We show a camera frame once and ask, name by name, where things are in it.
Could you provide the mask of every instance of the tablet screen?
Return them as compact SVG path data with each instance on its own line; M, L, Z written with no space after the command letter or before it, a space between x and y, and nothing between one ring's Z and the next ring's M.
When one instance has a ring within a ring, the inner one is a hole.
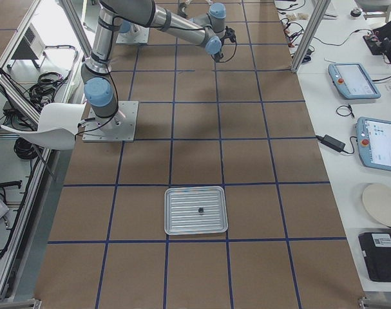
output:
M358 65L337 65L336 68L351 95L373 95L376 93Z
M371 162L391 166L391 124L366 120L370 139Z

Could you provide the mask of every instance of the robotic arm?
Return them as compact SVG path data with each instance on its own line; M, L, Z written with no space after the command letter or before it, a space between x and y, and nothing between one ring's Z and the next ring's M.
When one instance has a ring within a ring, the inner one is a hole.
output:
M126 117L119 110L121 104L113 94L114 85L110 79L111 54L123 20L145 28L155 28L201 46L216 62L223 57L224 41L230 39L235 42L234 30L225 26L225 6L222 3L211 5L206 14L190 21L159 7L154 0L100 0L100 5L91 57L85 60L81 74L85 83L84 92L98 125L93 131L99 129L106 136L116 135ZM109 140L126 139L118 136Z

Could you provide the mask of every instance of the white table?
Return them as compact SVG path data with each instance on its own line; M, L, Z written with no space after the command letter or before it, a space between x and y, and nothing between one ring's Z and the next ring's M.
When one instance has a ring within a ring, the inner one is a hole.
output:
M316 37L324 42L337 44L343 42L351 31L368 28L363 18L356 20L350 18L349 13L356 6L353 1L332 1L339 18L323 20ZM307 0L306 6L297 12L312 12L312 1ZM298 21L298 23L305 27L307 21ZM291 26L291 30L299 30L299 27ZM373 79L391 75L391 66L384 63L382 56L373 56L370 53L362 39L364 34L366 32L353 34L343 46L327 46L313 40L312 45L316 51L312 55L312 61L301 65L298 70L298 79L316 134L321 136L328 134L341 140L346 143L347 151L351 151L349 137L356 134L354 125L358 117L391 120L391 80L377 84L381 92L379 99L344 100L338 94L327 72L330 62L325 61L324 58L334 62L360 62ZM338 106L348 103L352 105L355 119L336 114ZM358 241L358 236L363 232L388 230L388 227L368 215L361 196L370 183L382 183L391 187L391 172L364 167L357 149L354 155L346 156L324 145L319 146L362 287L366 292L391 292L391 283L377 283L368 278Z

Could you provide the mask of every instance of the emergency stop button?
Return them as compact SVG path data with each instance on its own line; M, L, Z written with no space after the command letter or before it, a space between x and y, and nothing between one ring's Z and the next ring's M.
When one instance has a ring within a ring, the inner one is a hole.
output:
M364 147L368 146L369 143L370 143L370 141L367 140L366 138L361 141L361 145L364 146Z

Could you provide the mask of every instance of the tablet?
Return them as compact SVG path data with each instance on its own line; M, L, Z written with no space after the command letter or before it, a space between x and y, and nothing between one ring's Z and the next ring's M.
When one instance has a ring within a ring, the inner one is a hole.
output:
M357 141L365 166L391 171L391 121L360 117Z
M337 90L346 99L379 98L381 96L360 63L330 64L329 74Z

